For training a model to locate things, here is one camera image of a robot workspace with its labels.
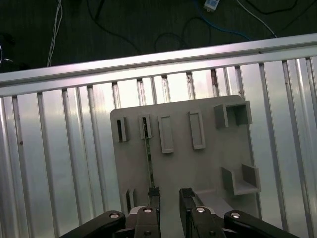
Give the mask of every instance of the blue cable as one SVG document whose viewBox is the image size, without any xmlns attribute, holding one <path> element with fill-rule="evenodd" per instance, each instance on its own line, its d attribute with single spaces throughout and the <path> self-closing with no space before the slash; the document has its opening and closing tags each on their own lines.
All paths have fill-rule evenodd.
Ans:
<svg viewBox="0 0 317 238">
<path fill-rule="evenodd" d="M 196 10 L 197 12 L 199 13 L 200 17 L 211 27 L 219 30 L 219 31 L 223 31 L 223 32 L 228 32 L 228 33 L 231 33 L 231 34 L 235 34 L 235 35 L 238 35 L 238 36 L 242 36 L 244 38 L 246 38 L 247 40 L 251 41 L 251 39 L 249 37 L 247 37 L 246 35 L 244 35 L 243 33 L 240 33 L 240 32 L 237 32 L 237 31 L 231 31 L 231 30 L 227 30 L 227 29 L 224 29 L 224 28 L 221 28 L 221 27 L 218 27 L 216 25 L 214 25 L 213 23 L 211 23 L 208 19 L 206 19 L 206 17 L 204 16 L 204 14 L 202 13 L 202 11 L 200 10 L 199 6 L 198 6 L 198 2 L 197 0 L 193 0 L 194 1 L 194 4 L 195 4 L 195 7 L 196 7 Z"/>
</svg>

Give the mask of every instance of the metal strip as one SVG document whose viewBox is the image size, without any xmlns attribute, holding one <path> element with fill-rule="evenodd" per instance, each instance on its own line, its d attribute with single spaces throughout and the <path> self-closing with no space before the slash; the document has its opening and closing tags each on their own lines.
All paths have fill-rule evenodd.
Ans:
<svg viewBox="0 0 317 238">
<path fill-rule="evenodd" d="M 250 137 L 255 166 L 259 168 L 260 174 L 262 219 L 282 228 L 259 65 L 241 66 L 241 76 L 245 100 L 250 101 L 253 121 Z"/>
<path fill-rule="evenodd" d="M 79 226 L 61 90 L 43 92 L 43 112 L 48 146 L 47 161 L 50 164 L 56 209 L 56 228 L 61 236 Z"/>
<path fill-rule="evenodd" d="M 192 72 L 195 98 L 213 98 L 213 86 L 210 70 Z"/>
<path fill-rule="evenodd" d="M 72 154 L 72 164 L 77 191 L 80 222 L 84 223 L 95 217 L 92 195 L 89 183 L 85 142 L 80 115 L 80 101 L 76 88 L 68 88 L 66 112 L 68 117 L 69 144 Z"/>
<path fill-rule="evenodd" d="M 186 73 L 177 73 L 167 76 L 171 102 L 190 100 Z"/>
<path fill-rule="evenodd" d="M 4 214 L 4 234 L 6 237 L 19 236 L 17 204 L 15 200 L 14 181 L 11 167 L 10 147 L 8 140 L 8 131 L 6 125 L 6 114 L 4 109 L 3 98 L 0 98 L 0 187 L 1 200 L 0 211 Z"/>
<path fill-rule="evenodd" d="M 54 237 L 37 94 L 18 96 L 32 235 Z"/>
<path fill-rule="evenodd" d="M 288 60 L 290 92 L 294 103 L 297 126 L 296 140 L 299 142 L 300 164 L 303 165 L 306 193 L 310 207 L 313 232 L 317 234 L 317 131 L 313 112 L 312 97 L 305 59 Z"/>
<path fill-rule="evenodd" d="M 310 59 L 307 59 L 306 62 L 317 125 L 317 57 L 311 57 Z"/>
<path fill-rule="evenodd" d="M 152 79 L 143 78 L 142 83 L 143 83 L 144 95 L 145 95 L 145 105 L 154 104 Z"/>
<path fill-rule="evenodd" d="M 79 100 L 81 106 L 82 128 L 84 132 L 84 142 L 86 148 L 86 163 L 88 166 L 94 215 L 98 216 L 103 213 L 104 208 L 99 182 L 98 164 L 87 87 L 79 88 Z"/>
<path fill-rule="evenodd" d="M 37 80 L 67 77 L 70 75 L 99 73 L 107 70 L 120 70 L 132 67 L 146 67 L 154 64 L 180 62 L 183 60 L 201 60 L 211 57 L 229 57 L 240 54 L 257 54 L 259 51 L 277 51 L 294 47 L 316 45 L 317 34 L 283 37 L 269 40 L 251 41 L 230 45 L 203 47 L 182 51 L 172 51 L 143 56 L 126 57 L 119 59 L 102 60 L 88 63 L 79 63 L 72 66 L 64 65 L 14 73 L 3 73 L 0 82 Z"/>
<path fill-rule="evenodd" d="M 18 149 L 18 139 L 16 131 L 16 121 L 14 117 L 13 102 L 11 97 L 4 98 L 7 136 L 10 149 L 12 175 L 14 182 L 15 201 L 17 205 L 17 218 L 19 225 L 19 237 L 29 237 L 26 208 L 24 201 L 23 179 L 20 165 L 20 156 Z"/>
<path fill-rule="evenodd" d="M 104 210 L 121 211 L 119 185 L 115 166 L 113 140 L 111 133 L 110 112 L 114 109 L 112 84 L 99 84 L 93 86 L 94 114 L 96 116 L 95 130 L 97 139 L 96 146 L 100 153 L 100 163 L 98 164 L 102 185 L 103 199 L 105 200 Z"/>
<path fill-rule="evenodd" d="M 118 88 L 120 104 L 122 108 L 140 105 L 136 79 L 118 82 Z"/>
<path fill-rule="evenodd" d="M 163 79 L 161 76 L 157 76 L 153 78 L 154 82 L 154 102 L 158 103 L 166 103 L 164 94 L 163 94 Z"/>
<path fill-rule="evenodd" d="M 308 237 L 282 62 L 265 63 L 264 71 L 289 232 Z"/>
<path fill-rule="evenodd" d="M 218 82 L 218 89 L 219 89 L 219 96 L 227 96 L 228 90 L 227 90 L 227 83 L 226 83 L 226 75 L 223 68 L 216 69 L 216 76 L 217 76 L 217 82 Z"/>
<path fill-rule="evenodd" d="M 239 93 L 239 83 L 238 83 L 238 77 L 237 77 L 237 72 L 235 67 L 228 67 L 226 68 L 226 77 L 227 77 L 227 87 L 228 87 L 228 92 L 229 95 L 241 95 Z"/>
<path fill-rule="evenodd" d="M 191 62 L 180 62 L 178 64 L 160 64 L 156 66 L 135 68 L 133 70 L 112 71 L 96 75 L 81 75 L 64 79 L 29 82 L 0 88 L 0 96 L 11 96 L 30 92 L 85 86 L 94 83 L 117 82 L 121 80 L 144 78 L 157 75 L 183 73 L 196 70 L 205 70 L 218 67 L 230 67 L 249 63 L 262 63 L 276 60 L 287 60 L 297 57 L 316 56 L 317 46 L 300 49 L 285 50 L 283 53 L 262 53 L 250 56 L 239 56 L 232 58 L 220 58 L 209 60 L 198 60 Z"/>
</svg>

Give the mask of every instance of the metal rail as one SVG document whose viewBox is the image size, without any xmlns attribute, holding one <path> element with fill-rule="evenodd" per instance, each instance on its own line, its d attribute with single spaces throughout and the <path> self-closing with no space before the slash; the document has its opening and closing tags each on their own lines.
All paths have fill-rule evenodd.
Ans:
<svg viewBox="0 0 317 238">
<path fill-rule="evenodd" d="M 114 108 L 240 95 L 261 217 L 317 236 L 316 85 L 317 34 L 0 74 L 1 235 L 58 237 L 120 210 Z"/>
</svg>

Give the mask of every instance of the black cable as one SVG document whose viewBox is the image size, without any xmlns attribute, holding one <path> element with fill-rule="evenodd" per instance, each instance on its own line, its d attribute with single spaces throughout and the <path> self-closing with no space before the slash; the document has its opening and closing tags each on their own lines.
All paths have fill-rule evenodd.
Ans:
<svg viewBox="0 0 317 238">
<path fill-rule="evenodd" d="M 285 29 L 287 29 L 290 25 L 292 25 L 298 18 L 300 18 L 302 15 L 305 14 L 306 11 L 308 11 L 315 3 L 317 2 L 317 0 L 314 0 L 312 3 L 310 3 L 298 16 L 294 17 L 293 20 L 291 20 L 286 26 L 284 26 L 282 29 L 280 29 L 279 31 L 276 32 L 276 34 L 280 34 L 282 31 L 284 31 Z"/>
<path fill-rule="evenodd" d="M 183 40 L 183 38 L 181 38 L 179 35 L 173 33 L 173 32 L 165 32 L 160 34 L 154 41 L 154 51 L 157 52 L 157 42 L 160 38 L 164 37 L 164 36 L 170 36 L 170 37 L 174 37 L 175 39 L 178 40 L 179 42 L 179 47 L 178 50 L 181 49 L 186 49 L 188 48 L 188 44 Z"/>
<path fill-rule="evenodd" d="M 119 35 L 119 34 L 117 34 L 117 33 L 114 33 L 114 32 L 112 32 L 112 31 L 109 31 L 109 30 L 106 29 L 105 27 L 101 26 L 101 25 L 94 19 L 93 14 L 91 13 L 91 10 L 90 10 L 90 7 L 89 7 L 89 0 L 86 0 L 86 2 L 87 2 L 87 9 L 88 9 L 88 13 L 89 13 L 90 18 L 92 19 L 92 21 L 93 21 L 100 29 L 102 29 L 103 31 L 106 31 L 106 32 L 107 32 L 108 34 L 110 34 L 110 35 L 113 35 L 113 36 L 116 36 L 116 37 L 119 37 L 119 38 L 125 40 L 126 42 L 128 42 L 130 45 L 133 46 L 133 48 L 138 52 L 138 54 L 141 54 L 140 49 L 139 49 L 132 41 L 130 41 L 128 38 L 126 38 L 126 37 L 124 37 L 124 36 L 121 36 L 121 35 Z"/>
<path fill-rule="evenodd" d="M 249 0 L 245 0 L 251 7 L 253 7 L 256 11 L 258 11 L 259 13 L 263 14 L 263 15 L 271 15 L 271 14 L 275 14 L 275 13 L 280 13 L 280 12 L 285 12 L 285 11 L 291 11 L 294 9 L 294 7 L 296 7 L 298 0 L 295 0 L 293 5 L 289 8 L 285 8 L 285 9 L 279 9 L 279 10 L 274 10 L 274 11 L 262 11 L 259 8 L 257 8 L 252 2 L 250 2 Z"/>
<path fill-rule="evenodd" d="M 181 35 L 182 39 L 185 39 L 185 30 L 186 30 L 187 26 L 189 25 L 189 23 L 190 23 L 191 21 L 193 21 L 193 20 L 201 21 L 202 23 L 204 23 L 204 24 L 207 26 L 208 32 L 209 32 L 209 34 L 208 34 L 208 45 L 210 45 L 210 44 L 211 44 L 211 29 L 210 29 L 210 26 L 209 26 L 202 18 L 200 18 L 200 17 L 192 17 L 192 18 L 189 18 L 189 19 L 185 22 L 185 24 L 184 24 L 184 26 L 183 26 L 183 29 L 182 29 L 182 35 Z"/>
</svg>

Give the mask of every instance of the white device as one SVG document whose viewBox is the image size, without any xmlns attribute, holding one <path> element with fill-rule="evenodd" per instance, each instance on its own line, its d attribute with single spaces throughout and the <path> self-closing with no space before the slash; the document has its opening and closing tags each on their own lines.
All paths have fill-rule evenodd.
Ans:
<svg viewBox="0 0 317 238">
<path fill-rule="evenodd" d="M 204 4 L 204 9 L 206 9 L 207 12 L 214 12 L 216 11 L 219 2 L 220 0 L 206 0 Z"/>
</svg>

